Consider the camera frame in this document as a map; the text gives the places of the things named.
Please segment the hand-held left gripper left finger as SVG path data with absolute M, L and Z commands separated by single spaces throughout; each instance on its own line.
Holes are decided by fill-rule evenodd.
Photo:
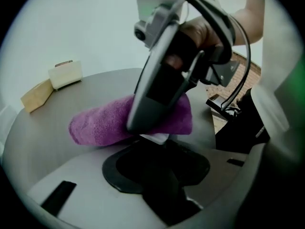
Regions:
M 147 151 L 143 144 L 132 144 L 109 156 L 102 165 L 106 181 L 121 193 L 141 194 L 141 175 Z

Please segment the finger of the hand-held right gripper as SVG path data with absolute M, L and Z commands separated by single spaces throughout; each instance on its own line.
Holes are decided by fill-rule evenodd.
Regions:
M 155 128 L 188 85 L 181 72 L 163 63 L 178 28 L 178 24 L 168 25 L 151 49 L 127 120 L 127 130 L 132 134 L 145 134 Z

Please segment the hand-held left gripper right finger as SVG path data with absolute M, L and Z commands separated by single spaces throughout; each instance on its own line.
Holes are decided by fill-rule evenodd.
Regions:
M 174 141 L 166 143 L 166 151 L 172 172 L 166 223 L 175 225 L 203 209 L 199 202 L 186 194 L 184 188 L 199 185 L 208 174 L 210 163 L 203 155 Z

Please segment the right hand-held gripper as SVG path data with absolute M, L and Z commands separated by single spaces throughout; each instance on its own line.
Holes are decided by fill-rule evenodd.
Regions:
M 204 84 L 226 87 L 238 63 L 231 61 L 235 31 L 229 15 L 218 0 L 137 0 L 139 21 L 134 26 L 135 36 L 152 50 L 166 28 L 178 22 L 182 6 L 191 4 L 212 26 L 221 41 L 219 46 L 205 51 L 193 73 Z

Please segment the person's right hand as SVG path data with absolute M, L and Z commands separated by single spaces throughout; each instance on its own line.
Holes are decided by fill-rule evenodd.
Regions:
M 211 25 L 203 17 L 197 17 L 183 23 L 180 26 L 180 31 L 190 37 L 198 49 L 222 44 Z M 176 70 L 183 66 L 183 61 L 177 54 L 166 56 L 164 62 Z

